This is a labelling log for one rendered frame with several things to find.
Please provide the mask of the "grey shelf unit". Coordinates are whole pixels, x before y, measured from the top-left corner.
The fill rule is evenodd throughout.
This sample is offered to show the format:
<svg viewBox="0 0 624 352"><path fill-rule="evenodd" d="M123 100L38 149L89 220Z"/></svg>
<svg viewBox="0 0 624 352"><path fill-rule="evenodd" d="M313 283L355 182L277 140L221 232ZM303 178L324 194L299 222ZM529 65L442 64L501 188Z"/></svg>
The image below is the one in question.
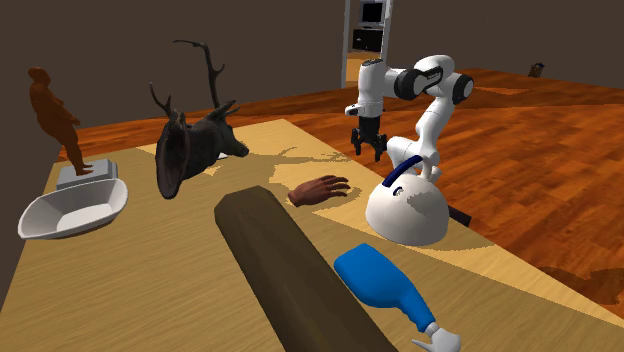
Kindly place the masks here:
<svg viewBox="0 0 624 352"><path fill-rule="evenodd" d="M365 58L373 58L372 54L351 54L352 35L356 28L370 26L372 29L380 29L382 31L381 50L379 57L386 60L388 55L389 33L391 28L392 10L394 0L376 0L383 3L382 21L379 25L363 23L357 20L359 14L355 13L355 9L360 8L360 0L344 0L344 21L342 33L342 66L340 73L340 87L347 88L356 85L355 63L357 60L363 61Z"/></svg>

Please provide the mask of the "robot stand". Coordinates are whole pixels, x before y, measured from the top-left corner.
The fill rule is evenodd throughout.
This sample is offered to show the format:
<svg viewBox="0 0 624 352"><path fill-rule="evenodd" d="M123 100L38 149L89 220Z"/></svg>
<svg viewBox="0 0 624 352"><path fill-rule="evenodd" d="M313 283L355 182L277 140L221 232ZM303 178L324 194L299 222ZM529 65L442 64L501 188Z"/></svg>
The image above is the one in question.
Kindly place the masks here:
<svg viewBox="0 0 624 352"><path fill-rule="evenodd" d="M470 222L472 220L472 217L452 206L448 206L448 210L449 210L449 217L452 218L453 220L457 221L458 223L462 224L465 227L469 227L470 226Z"/></svg>

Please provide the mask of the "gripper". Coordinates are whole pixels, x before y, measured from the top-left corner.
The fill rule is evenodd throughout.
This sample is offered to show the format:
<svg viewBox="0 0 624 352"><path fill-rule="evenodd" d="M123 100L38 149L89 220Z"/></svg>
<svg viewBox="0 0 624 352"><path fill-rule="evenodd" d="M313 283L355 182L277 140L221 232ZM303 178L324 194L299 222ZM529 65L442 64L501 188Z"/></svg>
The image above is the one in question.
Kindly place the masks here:
<svg viewBox="0 0 624 352"><path fill-rule="evenodd" d="M380 119L380 116L359 117L358 128L353 128L351 133L351 144L357 156L361 154L362 143L372 144L376 162L380 161L382 154L387 150L387 137L379 136Z"/></svg>

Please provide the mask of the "dark deer head with antlers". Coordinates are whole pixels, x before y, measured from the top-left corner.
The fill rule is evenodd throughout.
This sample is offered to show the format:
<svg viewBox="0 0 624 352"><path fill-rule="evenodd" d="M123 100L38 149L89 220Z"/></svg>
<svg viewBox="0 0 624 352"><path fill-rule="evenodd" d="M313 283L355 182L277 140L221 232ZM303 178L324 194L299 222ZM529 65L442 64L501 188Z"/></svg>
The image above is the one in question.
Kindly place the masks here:
<svg viewBox="0 0 624 352"><path fill-rule="evenodd" d="M190 44L203 50L214 110L191 124L185 113L173 108L170 101L154 100L168 117L155 154L158 190L167 200L176 197L183 181L214 165L220 155L245 157L249 154L249 148L235 137L233 127L227 122L227 117L238 111L235 102L219 102L216 79L222 70L213 66L206 43L192 41Z"/></svg>

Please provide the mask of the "brown model hand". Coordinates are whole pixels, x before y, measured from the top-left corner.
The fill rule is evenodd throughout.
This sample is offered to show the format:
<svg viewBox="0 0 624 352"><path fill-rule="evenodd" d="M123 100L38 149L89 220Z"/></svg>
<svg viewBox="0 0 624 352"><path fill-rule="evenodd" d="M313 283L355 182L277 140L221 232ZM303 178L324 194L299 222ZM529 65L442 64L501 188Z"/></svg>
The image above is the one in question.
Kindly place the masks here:
<svg viewBox="0 0 624 352"><path fill-rule="evenodd" d="M325 175L298 185L288 198L296 207L316 205L333 197L346 197L349 189L347 178Z"/></svg>

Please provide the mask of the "light wooden table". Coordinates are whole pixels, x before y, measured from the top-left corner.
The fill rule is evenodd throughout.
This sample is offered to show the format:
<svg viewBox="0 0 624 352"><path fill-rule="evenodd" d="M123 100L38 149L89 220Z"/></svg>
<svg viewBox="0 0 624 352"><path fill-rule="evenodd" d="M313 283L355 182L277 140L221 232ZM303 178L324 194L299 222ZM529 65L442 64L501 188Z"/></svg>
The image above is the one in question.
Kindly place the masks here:
<svg viewBox="0 0 624 352"><path fill-rule="evenodd" d="M352 192L289 213L327 262L360 243L415 284L461 352L624 352L624 319L476 232L451 224L439 243L379 237L364 211L379 176L285 120L240 127L246 158L227 158L161 197L151 145L114 152L129 199L93 232L26 242L3 308L0 352L281 352L214 220L255 185L280 202L334 174Z"/></svg>

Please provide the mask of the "brown figure on grey base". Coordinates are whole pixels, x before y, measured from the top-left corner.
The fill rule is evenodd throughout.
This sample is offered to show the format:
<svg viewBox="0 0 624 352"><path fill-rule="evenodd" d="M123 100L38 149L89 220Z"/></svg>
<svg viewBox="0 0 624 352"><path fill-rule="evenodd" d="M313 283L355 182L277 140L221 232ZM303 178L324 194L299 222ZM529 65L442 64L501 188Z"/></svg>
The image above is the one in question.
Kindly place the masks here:
<svg viewBox="0 0 624 352"><path fill-rule="evenodd" d="M37 121L46 134L53 137L65 148L67 158L74 170L71 172L69 167L61 170L56 189L61 190L82 183L117 178L117 164L109 159L96 160L92 164L84 162L78 136L74 129L74 126L79 125L80 121L64 107L64 102L49 89L51 78L48 73L43 68L32 67L28 70L28 75L32 79L29 94Z"/></svg>

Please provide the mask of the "white boat-shaped bowl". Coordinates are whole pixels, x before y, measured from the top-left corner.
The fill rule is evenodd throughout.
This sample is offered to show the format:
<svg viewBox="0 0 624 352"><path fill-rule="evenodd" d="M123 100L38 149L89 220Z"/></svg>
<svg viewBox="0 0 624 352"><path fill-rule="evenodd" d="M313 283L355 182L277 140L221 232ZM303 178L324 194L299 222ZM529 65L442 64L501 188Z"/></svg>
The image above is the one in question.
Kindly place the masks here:
<svg viewBox="0 0 624 352"><path fill-rule="evenodd" d="M90 232L112 222L129 197L118 178L71 186L42 195L24 210L18 223L22 239L55 239Z"/></svg>

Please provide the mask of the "blue spray bottle white nozzle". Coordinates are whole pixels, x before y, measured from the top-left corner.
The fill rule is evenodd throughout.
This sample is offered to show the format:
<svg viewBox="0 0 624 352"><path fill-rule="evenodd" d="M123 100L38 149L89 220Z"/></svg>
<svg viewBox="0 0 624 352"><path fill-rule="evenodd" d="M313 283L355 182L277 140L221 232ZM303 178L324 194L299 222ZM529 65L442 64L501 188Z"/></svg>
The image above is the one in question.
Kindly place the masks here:
<svg viewBox="0 0 624 352"><path fill-rule="evenodd" d="M361 303L399 309L430 339L429 343L413 339L413 344L426 352L460 352L461 337L437 324L411 280L377 249L362 243L337 257L333 266Z"/></svg>

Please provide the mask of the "dark brown wooden log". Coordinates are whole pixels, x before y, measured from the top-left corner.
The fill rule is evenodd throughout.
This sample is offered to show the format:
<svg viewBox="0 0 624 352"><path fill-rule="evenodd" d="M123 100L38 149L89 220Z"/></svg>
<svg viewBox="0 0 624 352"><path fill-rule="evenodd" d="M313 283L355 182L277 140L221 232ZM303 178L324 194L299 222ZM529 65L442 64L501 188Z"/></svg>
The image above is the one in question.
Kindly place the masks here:
<svg viewBox="0 0 624 352"><path fill-rule="evenodd" d="M398 352L272 192L229 193L214 217L286 352Z"/></svg>

